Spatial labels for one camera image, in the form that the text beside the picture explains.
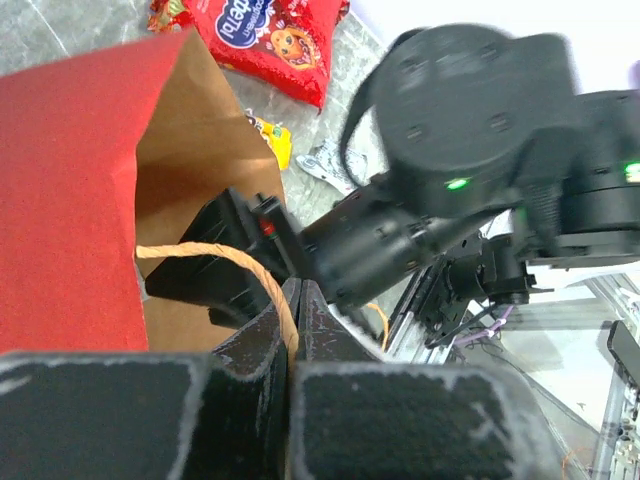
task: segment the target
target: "green light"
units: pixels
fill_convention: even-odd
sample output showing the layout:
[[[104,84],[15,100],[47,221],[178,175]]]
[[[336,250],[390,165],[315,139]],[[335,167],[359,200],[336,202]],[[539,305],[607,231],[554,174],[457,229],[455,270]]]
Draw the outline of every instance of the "green light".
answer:
[[[454,178],[453,180],[446,183],[447,190],[460,190],[463,187],[466,187],[469,183],[468,178]]]
[[[640,182],[640,161],[628,163],[624,167],[624,173],[627,174],[627,182],[639,183]]]

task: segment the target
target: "rope handle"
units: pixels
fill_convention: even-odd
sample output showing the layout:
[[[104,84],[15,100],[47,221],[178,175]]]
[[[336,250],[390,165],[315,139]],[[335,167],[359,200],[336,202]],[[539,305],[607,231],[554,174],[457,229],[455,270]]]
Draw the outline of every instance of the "rope handle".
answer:
[[[138,258],[195,257],[198,255],[215,255],[226,258],[256,276],[276,307],[280,320],[280,336],[287,348],[289,368],[293,371],[296,352],[298,351],[298,329],[293,321],[289,302],[287,302],[280,285],[260,263],[241,250],[219,243],[185,242],[178,245],[160,247],[136,247],[136,256]]]

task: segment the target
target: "white surface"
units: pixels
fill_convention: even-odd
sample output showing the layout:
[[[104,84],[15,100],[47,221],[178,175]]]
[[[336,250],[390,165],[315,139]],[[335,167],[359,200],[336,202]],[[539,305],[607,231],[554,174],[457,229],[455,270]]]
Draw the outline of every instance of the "white surface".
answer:
[[[416,27],[479,23],[516,37],[560,33],[571,42],[580,92],[627,89],[630,70],[640,60],[640,1],[588,4],[538,0],[514,2],[426,2],[352,0],[352,11],[384,45]]]

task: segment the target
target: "snack bag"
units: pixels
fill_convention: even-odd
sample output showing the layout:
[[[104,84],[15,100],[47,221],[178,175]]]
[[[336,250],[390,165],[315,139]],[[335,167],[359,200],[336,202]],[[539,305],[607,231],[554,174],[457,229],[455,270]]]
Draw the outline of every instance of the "snack bag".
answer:
[[[149,28],[193,23],[218,63],[322,108],[333,29],[348,7],[348,0],[154,0]]]
[[[280,170],[286,170],[289,167],[291,149],[293,147],[291,144],[291,132],[280,125],[273,125],[265,122],[260,117],[255,117],[250,111],[247,111],[246,116],[249,123],[260,132],[262,138],[275,154]]]

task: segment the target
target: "cartoon character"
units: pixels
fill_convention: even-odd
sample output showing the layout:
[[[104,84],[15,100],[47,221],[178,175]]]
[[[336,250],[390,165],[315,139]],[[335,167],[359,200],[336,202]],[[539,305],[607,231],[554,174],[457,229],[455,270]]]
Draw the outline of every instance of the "cartoon character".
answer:
[[[294,27],[281,28],[271,34],[273,52],[296,70],[316,66],[316,47],[311,37]]]

